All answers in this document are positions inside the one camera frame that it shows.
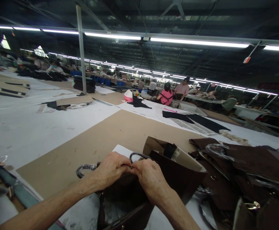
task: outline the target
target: forearm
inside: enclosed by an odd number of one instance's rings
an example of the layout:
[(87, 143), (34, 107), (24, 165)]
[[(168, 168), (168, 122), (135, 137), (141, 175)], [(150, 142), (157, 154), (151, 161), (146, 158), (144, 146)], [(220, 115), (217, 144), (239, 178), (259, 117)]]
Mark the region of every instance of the forearm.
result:
[(44, 201), (24, 210), (12, 219), (0, 225), (0, 230), (5, 229), (48, 229), (69, 208), (82, 198), (94, 192), (94, 185), (87, 189), (82, 180), (58, 192)]
[(171, 190), (168, 198), (157, 206), (167, 217), (174, 230), (199, 229), (193, 217), (174, 190)]

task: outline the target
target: window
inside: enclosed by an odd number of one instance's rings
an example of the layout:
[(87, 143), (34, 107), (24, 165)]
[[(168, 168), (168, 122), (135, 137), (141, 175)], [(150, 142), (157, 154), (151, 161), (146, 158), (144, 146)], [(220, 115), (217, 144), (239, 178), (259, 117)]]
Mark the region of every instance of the window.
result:
[(44, 53), (44, 50), (41, 48), (41, 46), (38, 46), (37, 49), (34, 50), (35, 51), (35, 54), (38, 55), (38, 56), (41, 56), (41, 57), (48, 57), (48, 55), (46, 55)]
[(10, 47), (9, 47), (9, 44), (8, 44), (8, 42), (7, 42), (7, 40), (6, 40), (5, 35), (3, 35), (3, 40), (2, 40), (2, 42), (0, 43), (0, 47), (2, 47), (2, 48), (4, 48), (4, 49), (10, 50)]

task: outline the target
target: red sign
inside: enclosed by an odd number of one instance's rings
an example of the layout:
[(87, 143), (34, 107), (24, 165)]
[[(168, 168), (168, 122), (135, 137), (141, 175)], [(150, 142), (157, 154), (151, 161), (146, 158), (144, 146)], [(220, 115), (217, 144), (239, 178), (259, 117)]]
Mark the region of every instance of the red sign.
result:
[(279, 83), (271, 83), (271, 82), (260, 83), (258, 85), (258, 88), (259, 89), (276, 89), (276, 90), (279, 90)]

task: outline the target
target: hair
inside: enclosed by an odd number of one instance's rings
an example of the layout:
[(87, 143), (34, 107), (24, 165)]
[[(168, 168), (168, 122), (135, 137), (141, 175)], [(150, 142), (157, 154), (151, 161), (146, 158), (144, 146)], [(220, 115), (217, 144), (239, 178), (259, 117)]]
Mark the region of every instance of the hair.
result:
[(165, 91), (171, 91), (171, 84), (170, 84), (169, 82), (166, 82), (166, 83), (164, 84), (164, 90), (165, 90)]
[(190, 77), (186, 77), (183, 81), (186, 81), (187, 83), (189, 83)]

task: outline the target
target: hand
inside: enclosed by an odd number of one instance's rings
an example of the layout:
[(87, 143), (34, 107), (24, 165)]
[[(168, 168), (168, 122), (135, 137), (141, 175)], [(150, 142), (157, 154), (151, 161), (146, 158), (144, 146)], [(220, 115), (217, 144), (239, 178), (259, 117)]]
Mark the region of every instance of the hand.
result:
[(135, 161), (132, 174), (136, 174), (148, 199), (156, 206), (162, 206), (174, 190), (166, 182), (160, 166), (151, 159)]
[(118, 180), (123, 173), (130, 172), (131, 161), (117, 152), (110, 152), (99, 167), (88, 175), (86, 186), (93, 192), (103, 190)]

